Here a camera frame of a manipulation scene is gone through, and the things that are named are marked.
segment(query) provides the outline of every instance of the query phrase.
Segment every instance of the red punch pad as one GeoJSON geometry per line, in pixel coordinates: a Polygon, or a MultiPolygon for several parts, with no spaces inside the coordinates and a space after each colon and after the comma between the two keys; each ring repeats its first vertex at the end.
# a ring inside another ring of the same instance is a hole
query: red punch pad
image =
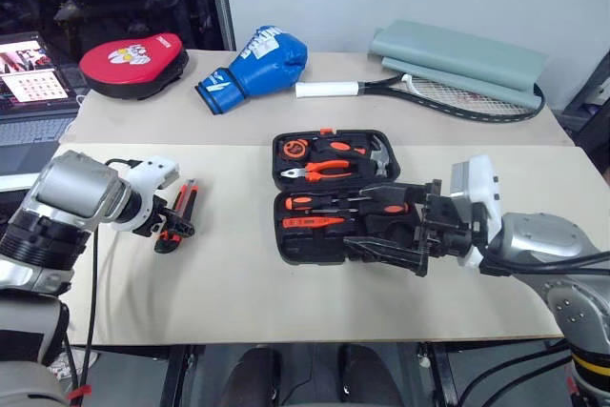
{"type": "Polygon", "coordinates": [[[189,62],[173,33],[108,42],[87,51],[80,70],[92,89],[108,97],[144,99],[177,79],[189,62]]]}

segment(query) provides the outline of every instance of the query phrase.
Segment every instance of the floor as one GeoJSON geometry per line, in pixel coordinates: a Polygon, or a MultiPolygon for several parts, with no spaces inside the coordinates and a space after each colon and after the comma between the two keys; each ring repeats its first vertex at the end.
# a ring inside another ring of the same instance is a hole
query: floor
{"type": "MultiPolygon", "coordinates": [[[[433,381],[430,371],[419,365],[415,343],[370,343],[386,363],[396,385],[409,407],[434,406],[433,381]]],[[[216,406],[223,386],[239,358],[254,345],[209,345],[200,356],[185,381],[182,405],[185,407],[216,406]]],[[[338,344],[277,344],[273,345],[282,354],[283,371],[280,400],[297,383],[310,378],[309,382],[294,391],[286,405],[303,402],[338,401],[336,351],[338,344]]],[[[461,391],[475,376],[507,359],[528,355],[544,349],[542,341],[502,345],[492,348],[451,353],[454,380],[457,391],[461,391]]],[[[542,362],[527,362],[507,369],[483,382],[472,393],[465,407],[480,407],[495,390],[526,372],[537,369],[558,356],[542,362]]],[[[149,407],[158,405],[163,386],[166,361],[138,356],[123,356],[105,353],[90,371],[93,396],[85,402],[86,407],[130,405],[149,407]]],[[[537,377],[520,385],[495,407],[570,407],[567,395],[566,374],[563,368],[537,377]]]]}

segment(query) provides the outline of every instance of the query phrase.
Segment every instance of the beige table surface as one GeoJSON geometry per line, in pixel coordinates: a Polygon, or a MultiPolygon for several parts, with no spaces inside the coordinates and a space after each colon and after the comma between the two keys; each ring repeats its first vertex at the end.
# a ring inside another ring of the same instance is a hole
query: beige table surface
{"type": "MultiPolygon", "coordinates": [[[[197,234],[170,255],[153,238],[100,231],[97,344],[453,340],[556,336],[533,291],[480,275],[455,259],[431,259],[424,278],[381,264],[286,264],[275,246],[269,147],[96,145],[67,147],[98,160],[159,154],[179,162],[203,193],[197,234]]],[[[451,165],[490,154],[505,212],[568,217],[600,249],[610,247],[610,192],[585,154],[565,147],[396,147],[400,181],[443,180],[451,165]]],[[[161,193],[170,200],[179,182],[161,193]]],[[[83,343],[92,247],[75,265],[70,338],[83,343]]]]}
{"type": "MultiPolygon", "coordinates": [[[[377,129],[393,145],[573,145],[548,108],[528,121],[490,125],[389,97],[295,99],[288,90],[214,116],[193,87],[228,66],[235,53],[189,51],[189,56],[181,80],[149,99],[125,101],[90,92],[62,142],[271,145],[281,132],[332,127],[377,129]]],[[[369,81],[392,74],[377,56],[314,52],[301,80],[369,81]]]]}

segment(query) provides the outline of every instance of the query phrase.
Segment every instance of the boxing glove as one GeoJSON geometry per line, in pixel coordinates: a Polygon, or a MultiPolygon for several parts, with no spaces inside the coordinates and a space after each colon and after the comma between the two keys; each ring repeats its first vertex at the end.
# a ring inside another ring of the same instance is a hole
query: boxing glove
{"type": "Polygon", "coordinates": [[[213,114],[250,96],[286,90],[307,63],[307,47],[275,26],[259,28],[228,69],[216,69],[195,89],[213,114]]]}

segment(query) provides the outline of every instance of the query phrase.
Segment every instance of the white grip tape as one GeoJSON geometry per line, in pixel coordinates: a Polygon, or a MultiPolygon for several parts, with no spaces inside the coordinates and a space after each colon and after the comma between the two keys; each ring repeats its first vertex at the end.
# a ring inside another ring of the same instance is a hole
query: white grip tape
{"type": "Polygon", "coordinates": [[[326,83],[296,83],[296,98],[358,95],[357,81],[329,81],[326,83]]]}

